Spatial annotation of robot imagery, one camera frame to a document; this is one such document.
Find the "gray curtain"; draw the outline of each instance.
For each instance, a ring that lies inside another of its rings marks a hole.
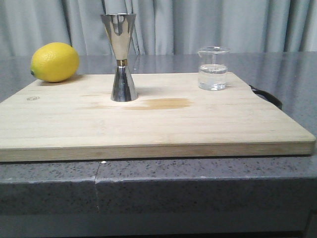
[[[130,54],[317,50],[315,0],[0,0],[0,57],[31,56],[49,42],[110,55],[99,15],[126,12],[137,14]]]

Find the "cutting board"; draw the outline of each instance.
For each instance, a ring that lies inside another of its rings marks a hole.
[[[139,98],[110,99],[113,75],[36,80],[0,103],[0,161],[311,154],[316,138],[233,73],[134,74]]]

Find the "water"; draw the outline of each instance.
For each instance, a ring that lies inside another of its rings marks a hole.
[[[228,68],[222,64],[203,64],[199,67],[198,86],[205,90],[221,90],[226,87]]]

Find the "black handle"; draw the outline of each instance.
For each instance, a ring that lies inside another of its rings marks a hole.
[[[277,106],[279,109],[282,109],[282,102],[280,100],[278,100],[276,97],[274,97],[272,94],[266,92],[266,91],[263,91],[263,90],[260,90],[260,89],[257,89],[255,87],[253,87],[252,85],[249,85],[252,89],[252,91],[255,93],[255,94],[259,94],[259,95],[262,95],[266,100],[268,100],[270,103],[273,103],[275,106]]]

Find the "brass band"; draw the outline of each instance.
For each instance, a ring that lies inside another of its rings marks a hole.
[[[127,66],[128,60],[127,59],[117,59],[117,66]]]

